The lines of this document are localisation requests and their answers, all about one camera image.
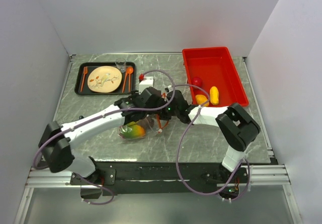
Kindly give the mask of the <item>orange fake fruit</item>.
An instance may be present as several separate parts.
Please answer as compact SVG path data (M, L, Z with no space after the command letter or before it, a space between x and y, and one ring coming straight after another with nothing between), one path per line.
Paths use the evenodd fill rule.
M196 103L198 105L204 106L204 107L208 107L209 106L209 100L206 96L204 95L196 95L195 96L196 99Z

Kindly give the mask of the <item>clear zip top bag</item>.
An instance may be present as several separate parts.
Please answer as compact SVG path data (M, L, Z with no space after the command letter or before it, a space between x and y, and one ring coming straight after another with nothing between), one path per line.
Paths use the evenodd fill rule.
M129 97L117 100L114 105L121 109L128 108L158 108L166 104L166 95L161 91L144 90L141 94L135 92ZM162 130L160 124L161 110L158 111L124 111L124 125L119 127L118 136L123 140L144 138L152 131Z

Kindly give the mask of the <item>red fake apple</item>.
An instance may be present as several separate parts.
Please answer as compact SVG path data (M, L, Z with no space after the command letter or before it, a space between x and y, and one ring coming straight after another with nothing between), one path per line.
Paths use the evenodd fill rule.
M200 77L193 77L192 84L201 88L203 85L203 81Z

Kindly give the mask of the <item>green orange fake mango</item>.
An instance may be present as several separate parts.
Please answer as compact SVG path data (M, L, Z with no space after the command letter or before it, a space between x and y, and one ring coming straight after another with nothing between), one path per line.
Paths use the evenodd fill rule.
M145 136L145 129L137 124L124 125L119 128L119 136L123 139L136 139Z

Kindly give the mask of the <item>yellow fake fruit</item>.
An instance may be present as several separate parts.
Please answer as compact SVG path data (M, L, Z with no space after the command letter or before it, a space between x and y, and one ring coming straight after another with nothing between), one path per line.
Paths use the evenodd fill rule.
M212 86L209 91L210 96L210 103L212 105L218 105L219 104L219 90L216 86Z

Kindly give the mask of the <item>dark purple fake plum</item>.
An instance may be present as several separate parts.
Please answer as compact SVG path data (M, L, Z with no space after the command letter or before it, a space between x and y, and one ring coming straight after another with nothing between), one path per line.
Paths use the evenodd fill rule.
M150 116L138 121L137 125L144 129L152 129L154 127L154 119Z

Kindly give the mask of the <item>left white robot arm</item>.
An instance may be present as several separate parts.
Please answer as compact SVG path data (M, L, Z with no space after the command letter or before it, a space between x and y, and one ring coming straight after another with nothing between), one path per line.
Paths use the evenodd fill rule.
M105 130L136 122L149 113L158 113L168 104L159 90L148 87L142 93L121 98L86 118L63 125L52 121L45 127L37 153L42 154L52 173L73 167L86 183L93 185L99 181L100 172L90 157L72 153L75 146Z

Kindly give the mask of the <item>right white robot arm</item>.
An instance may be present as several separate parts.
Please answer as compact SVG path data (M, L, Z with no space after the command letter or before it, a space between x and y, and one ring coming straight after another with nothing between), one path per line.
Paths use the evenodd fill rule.
M192 122L219 127L228 143L220 177L226 183L233 182L238 176L236 167L245 157L248 145L261 132L259 124L238 103L227 107L206 107L188 104L179 90L169 92L166 99L172 95L175 97L171 103L157 114L159 119L168 121L177 117L185 124Z

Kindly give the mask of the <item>orange plastic spoon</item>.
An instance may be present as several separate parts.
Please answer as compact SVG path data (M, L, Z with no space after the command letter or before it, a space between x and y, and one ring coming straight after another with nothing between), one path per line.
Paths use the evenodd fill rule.
M134 72L134 68L129 66L127 69L126 69L126 75L131 75L132 73Z

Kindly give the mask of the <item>clear plastic cup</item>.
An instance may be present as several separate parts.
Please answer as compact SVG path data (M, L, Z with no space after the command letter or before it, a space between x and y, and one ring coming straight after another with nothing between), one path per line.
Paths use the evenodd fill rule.
M120 70L121 73L126 72L126 59L118 58L115 60L116 67Z

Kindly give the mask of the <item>beige bird plate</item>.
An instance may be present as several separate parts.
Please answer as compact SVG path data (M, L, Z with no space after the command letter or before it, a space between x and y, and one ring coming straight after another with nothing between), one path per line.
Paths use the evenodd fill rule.
M118 89L122 82L122 73L116 67L101 66L88 76L87 85L96 93L111 93Z

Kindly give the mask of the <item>red plastic bin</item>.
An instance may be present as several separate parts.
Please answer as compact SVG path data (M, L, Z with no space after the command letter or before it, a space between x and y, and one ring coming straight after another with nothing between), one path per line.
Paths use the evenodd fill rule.
M244 87L227 47L191 48L182 50L187 83L200 78L202 89L209 92L211 87L219 91L219 104L225 107L239 103L249 105Z

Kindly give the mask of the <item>orange plastic fork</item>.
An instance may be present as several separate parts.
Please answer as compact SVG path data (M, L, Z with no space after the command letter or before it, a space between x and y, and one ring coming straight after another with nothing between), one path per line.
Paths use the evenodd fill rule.
M81 81L81 85L80 85L80 92L83 91L84 84L85 84L85 78L86 78L87 73L88 73L88 67L85 66L83 68L82 81Z

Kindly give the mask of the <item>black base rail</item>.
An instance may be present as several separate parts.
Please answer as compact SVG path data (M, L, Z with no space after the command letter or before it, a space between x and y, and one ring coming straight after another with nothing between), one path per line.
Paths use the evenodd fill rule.
M95 162L93 169L71 166L70 184L80 186L83 199L118 194L219 194L237 199L241 184L250 183L250 167L232 170L220 163Z

